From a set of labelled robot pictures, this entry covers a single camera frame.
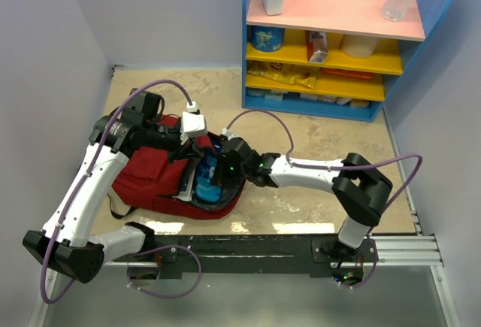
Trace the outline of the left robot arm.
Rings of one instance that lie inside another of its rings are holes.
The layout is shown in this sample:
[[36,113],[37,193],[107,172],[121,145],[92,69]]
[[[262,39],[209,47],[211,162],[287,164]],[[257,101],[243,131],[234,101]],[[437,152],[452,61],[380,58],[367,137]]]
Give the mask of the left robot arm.
[[44,271],[88,283],[107,262],[127,255],[139,261],[154,256],[154,231],[140,223],[99,236],[91,230],[109,189],[134,152],[150,147],[184,159],[195,139],[206,135],[205,118],[191,98],[186,100],[179,129],[162,131],[153,122],[159,99],[146,87],[132,89],[112,114],[95,123],[83,163],[60,206],[41,230],[29,230],[23,238],[23,246]]

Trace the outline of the blue comic paperback book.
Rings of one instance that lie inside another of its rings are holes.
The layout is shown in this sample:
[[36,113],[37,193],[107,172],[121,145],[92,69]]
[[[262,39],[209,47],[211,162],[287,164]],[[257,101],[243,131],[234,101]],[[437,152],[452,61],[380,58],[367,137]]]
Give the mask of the blue comic paperback book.
[[198,166],[198,161],[191,159],[187,162],[186,167],[181,174],[178,193],[174,196],[181,201],[190,202],[192,200],[192,186],[195,179],[195,170]]

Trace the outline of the red backpack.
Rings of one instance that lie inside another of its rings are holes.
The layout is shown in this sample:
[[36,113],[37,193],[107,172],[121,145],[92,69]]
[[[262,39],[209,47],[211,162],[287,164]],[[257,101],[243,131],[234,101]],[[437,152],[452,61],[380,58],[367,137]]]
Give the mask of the red backpack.
[[[196,138],[195,141],[203,150],[203,157],[206,150],[213,149],[208,135],[217,137],[221,144],[220,136],[210,132]],[[194,160],[199,163],[202,158]],[[166,151],[149,147],[140,148],[133,154],[112,185],[112,190],[121,202],[129,206],[129,209],[126,213],[117,213],[111,207],[111,215],[121,220],[139,209],[184,216],[194,220],[217,220],[228,215],[241,196],[245,180],[234,185],[222,186],[222,196],[216,204],[197,201],[194,192],[190,202],[178,200],[174,196],[178,193],[181,174],[189,160],[191,159],[170,163]]]

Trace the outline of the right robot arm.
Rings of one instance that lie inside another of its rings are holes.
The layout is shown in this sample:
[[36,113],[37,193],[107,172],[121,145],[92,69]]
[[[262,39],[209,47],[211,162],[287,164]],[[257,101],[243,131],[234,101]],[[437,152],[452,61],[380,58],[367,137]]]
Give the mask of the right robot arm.
[[224,185],[247,180],[257,187],[295,186],[329,192],[346,212],[334,251],[345,262],[362,251],[365,236],[379,225],[392,191],[392,182],[357,153],[344,159],[307,161],[279,153],[260,154],[240,137],[221,137],[217,171]]

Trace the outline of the blue pencil case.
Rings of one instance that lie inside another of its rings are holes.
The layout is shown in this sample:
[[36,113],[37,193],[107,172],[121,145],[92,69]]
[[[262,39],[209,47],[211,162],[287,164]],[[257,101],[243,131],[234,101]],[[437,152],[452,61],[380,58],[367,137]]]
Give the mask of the blue pencil case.
[[221,199],[222,187],[218,183],[212,184],[211,181],[217,168],[215,155],[222,148],[217,137],[212,135],[208,135],[208,137],[213,149],[205,151],[204,157],[195,169],[193,192],[197,201],[206,204],[216,204]]

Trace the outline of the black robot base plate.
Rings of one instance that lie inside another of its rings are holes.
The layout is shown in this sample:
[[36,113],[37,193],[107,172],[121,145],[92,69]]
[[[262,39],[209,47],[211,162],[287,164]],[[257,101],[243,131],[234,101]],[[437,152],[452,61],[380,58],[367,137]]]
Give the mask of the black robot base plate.
[[352,251],[337,245],[335,234],[157,235],[154,247],[165,249],[116,261],[157,267],[162,279],[195,273],[201,266],[205,274],[304,274],[352,281],[379,260],[373,240]]

